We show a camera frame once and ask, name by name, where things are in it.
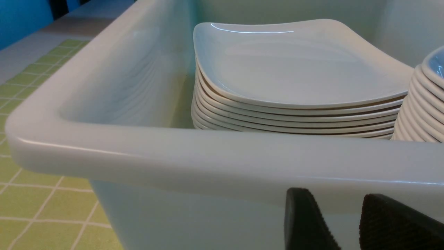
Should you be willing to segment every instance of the black textured pad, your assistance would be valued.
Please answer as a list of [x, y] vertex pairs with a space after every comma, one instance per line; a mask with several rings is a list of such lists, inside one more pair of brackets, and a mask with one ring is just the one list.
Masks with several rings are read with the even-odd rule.
[[444, 249], [442, 223], [382, 194], [365, 196], [359, 234], [362, 250]]
[[287, 190], [285, 204], [286, 250], [339, 250], [313, 197], [302, 188]]

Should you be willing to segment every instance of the blue wall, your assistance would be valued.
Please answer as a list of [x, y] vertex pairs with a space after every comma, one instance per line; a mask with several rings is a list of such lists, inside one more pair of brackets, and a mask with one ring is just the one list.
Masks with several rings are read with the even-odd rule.
[[0, 0], [0, 50], [51, 22], [48, 0]]

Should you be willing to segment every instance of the white plastic bin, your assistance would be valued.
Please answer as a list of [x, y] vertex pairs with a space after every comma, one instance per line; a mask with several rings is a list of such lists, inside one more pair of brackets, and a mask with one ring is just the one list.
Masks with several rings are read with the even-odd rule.
[[6, 124], [13, 158], [86, 177], [127, 250], [284, 249], [285, 191], [315, 195], [343, 249], [383, 193], [444, 218], [441, 144], [191, 128], [193, 27], [342, 21], [414, 66], [444, 44], [441, 0], [138, 0]]

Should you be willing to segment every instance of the green tile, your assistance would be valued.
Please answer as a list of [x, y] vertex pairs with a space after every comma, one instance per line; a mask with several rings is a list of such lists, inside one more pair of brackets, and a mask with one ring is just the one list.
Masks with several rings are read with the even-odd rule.
[[26, 67], [23, 72], [25, 73], [33, 73], [33, 74], [43, 74], [45, 73], [51, 65], [46, 64], [30, 64], [28, 67]]
[[38, 219], [84, 221], [96, 201], [94, 193], [57, 190]]
[[[0, 135], [0, 141], [4, 139], [3, 135]], [[3, 141], [3, 143], [0, 144], [0, 155], [11, 155], [11, 152], [9, 151], [9, 144], [8, 141]]]
[[7, 99], [7, 98], [0, 99], [0, 107], [3, 106], [5, 103], [7, 103], [7, 101], [9, 101], [9, 99]]
[[27, 87], [26, 89], [24, 89], [22, 92], [20, 92], [20, 94], [18, 94], [16, 97], [20, 98], [20, 99], [26, 99], [28, 96], [30, 96], [35, 90], [37, 89], [37, 87]]
[[9, 182], [19, 169], [20, 167], [11, 158], [0, 157], [0, 182]]
[[87, 226], [75, 250], [91, 249], [123, 250], [111, 228]]
[[75, 48], [68, 55], [69, 56], [73, 56], [73, 55], [77, 54], [81, 49], [82, 48]]
[[62, 56], [54, 56], [54, 55], [44, 55], [36, 63], [44, 63], [44, 64], [56, 64], [62, 59]]
[[40, 86], [42, 85], [50, 76], [42, 75], [37, 78], [37, 80], [34, 81], [34, 83], [31, 86]]
[[66, 39], [59, 46], [72, 47], [73, 48], [73, 47], [77, 47], [81, 43], [82, 43], [82, 41], [80, 41], [80, 40]]
[[67, 57], [64, 57], [62, 60], [60, 60], [57, 64], [58, 65], [63, 65], [63, 64], [65, 64], [67, 61], [69, 61], [69, 59], [71, 59], [72, 57], [70, 57], [70, 56], [67, 56]]
[[35, 79], [37, 79], [38, 75], [32, 75], [27, 73], [20, 73], [13, 78], [7, 80], [7, 83], [10, 84], [21, 84], [21, 85], [30, 85]]
[[83, 41], [82, 44], [80, 44], [79, 48], [85, 47], [88, 43], [89, 41]]
[[0, 97], [11, 98], [22, 91], [25, 87], [16, 86], [16, 85], [0, 85]]
[[15, 178], [13, 183], [55, 186], [60, 178], [61, 176], [34, 173], [31, 171], [22, 170], [17, 178]]
[[35, 222], [12, 250], [70, 250], [81, 224]]
[[55, 47], [48, 54], [58, 55], [58, 56], [67, 56], [69, 54], [69, 52], [71, 52], [71, 50], [72, 50], [71, 48]]
[[83, 178], [65, 177], [60, 183], [61, 187], [78, 188], [78, 189], [92, 189], [89, 181]]
[[51, 189], [8, 186], [0, 195], [0, 216], [33, 218]]
[[4, 125], [6, 123], [6, 119], [8, 118], [8, 116], [5, 115], [0, 115], [0, 132], [4, 132]]
[[22, 103], [22, 100], [10, 100], [3, 108], [0, 108], [1, 114], [10, 114]]
[[0, 249], [8, 249], [8, 246], [19, 236], [28, 223], [24, 221], [0, 221]]
[[55, 72], [57, 72], [57, 70], [59, 70], [60, 67], [62, 67], [62, 66], [61, 66], [61, 65], [53, 66], [50, 70], [48, 70], [48, 71], [46, 72], [46, 74], [52, 75], [52, 74], [54, 74]]
[[100, 204], [95, 209], [94, 214], [92, 215], [90, 221], [96, 223], [110, 224], [107, 215], [105, 214], [105, 211], [103, 210], [103, 207]]

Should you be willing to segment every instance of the stack of plates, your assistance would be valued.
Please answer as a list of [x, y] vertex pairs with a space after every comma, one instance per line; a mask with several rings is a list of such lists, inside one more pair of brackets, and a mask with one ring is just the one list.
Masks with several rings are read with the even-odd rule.
[[334, 20], [194, 29], [197, 129], [389, 139], [413, 69]]
[[444, 47], [415, 68], [393, 140], [444, 142]]

